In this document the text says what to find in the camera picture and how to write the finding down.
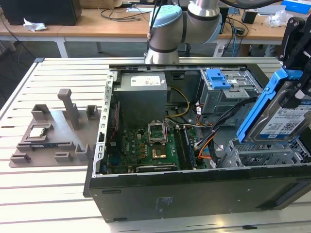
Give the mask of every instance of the white table leg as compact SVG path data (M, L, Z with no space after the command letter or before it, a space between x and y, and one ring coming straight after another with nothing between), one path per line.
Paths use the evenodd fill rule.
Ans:
M15 52L16 51L16 48L15 48L15 45L14 45L13 41L6 41L5 45L11 52Z
M60 37L59 39L56 40L58 50L60 52L60 56L62 58L68 58L68 54L66 51L66 46L65 46L65 40L64 38Z
M213 57L221 57L223 55L226 43L227 42L225 40L217 40Z
M99 52L99 53L103 52L102 45L100 42L96 42L96 47L97 47L97 52Z

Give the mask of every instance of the sticker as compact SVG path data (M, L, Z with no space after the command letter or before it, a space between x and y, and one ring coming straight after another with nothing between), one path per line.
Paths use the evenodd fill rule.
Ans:
M212 168L216 168L216 164L215 164L215 162L213 160L210 160L209 164L212 166Z
M43 145L30 145L30 147L32 147L32 148L42 148L44 146Z
M198 115L202 115L201 107L196 107L196 113L197 113Z
M308 111L311 111L311 101L302 101L295 109L280 107L260 132L260 136L282 138L291 134L304 121L304 114Z
M223 145L219 145L217 146L217 148L215 149L215 151L221 151L224 150L224 146Z
M155 200L155 211L164 212L169 210L169 206L172 205L174 197L163 197Z
M131 86L161 86L160 76L133 76Z
M227 79L227 82L228 83L236 83L236 84L238 84L238 82L235 79Z

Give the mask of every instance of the white cable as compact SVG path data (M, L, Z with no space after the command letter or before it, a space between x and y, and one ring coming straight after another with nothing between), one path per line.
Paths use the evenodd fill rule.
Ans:
M186 126L192 126L192 127L196 127L196 128L204 128L204 126L198 126L198 125L191 125L191 124L178 124L174 121L172 121L171 119L169 118L166 118L167 120L169 120L170 122L174 123L175 125L186 125Z

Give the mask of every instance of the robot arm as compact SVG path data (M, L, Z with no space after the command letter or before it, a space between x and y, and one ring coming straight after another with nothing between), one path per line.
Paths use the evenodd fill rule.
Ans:
M252 9L263 7L280 0L237 0L224 3ZM188 10L182 12L179 6L165 5L155 9L154 24L149 32L149 49L145 54L146 64L179 63L177 46L179 43L208 43L217 38L221 29L222 16L219 14L218 0L194 0ZM150 14L149 24L154 13Z

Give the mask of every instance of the black computer case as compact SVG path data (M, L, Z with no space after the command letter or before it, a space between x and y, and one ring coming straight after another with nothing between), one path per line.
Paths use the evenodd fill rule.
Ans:
M0 0L3 13L11 25L33 23L74 26L80 15L79 0Z

